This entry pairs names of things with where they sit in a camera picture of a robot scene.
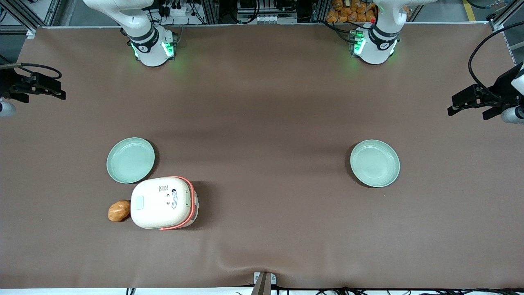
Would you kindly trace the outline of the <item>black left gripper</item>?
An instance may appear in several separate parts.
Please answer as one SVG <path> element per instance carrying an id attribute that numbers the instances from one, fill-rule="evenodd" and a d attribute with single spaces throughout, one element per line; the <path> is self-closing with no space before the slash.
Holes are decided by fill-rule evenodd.
<path id="1" fill-rule="evenodd" d="M 481 89 L 482 97 L 479 96 L 478 88 Z M 452 106 L 447 109 L 447 114 L 453 116 L 462 110 L 483 107 L 523 107 L 523 62 L 501 74 L 492 86 L 472 84 L 453 95 Z"/>

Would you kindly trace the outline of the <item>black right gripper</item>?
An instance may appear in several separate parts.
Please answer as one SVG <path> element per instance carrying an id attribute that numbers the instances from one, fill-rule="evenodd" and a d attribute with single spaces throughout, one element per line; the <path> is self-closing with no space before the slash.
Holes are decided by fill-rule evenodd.
<path id="1" fill-rule="evenodd" d="M 60 100 L 66 100 L 66 92 L 61 91 L 61 82 L 42 73 L 23 75 L 14 68 L 1 67 L 0 70 L 0 95 L 1 98 L 29 103 L 29 95 L 25 92 L 31 84 L 29 91 L 32 95 L 48 95 Z"/>

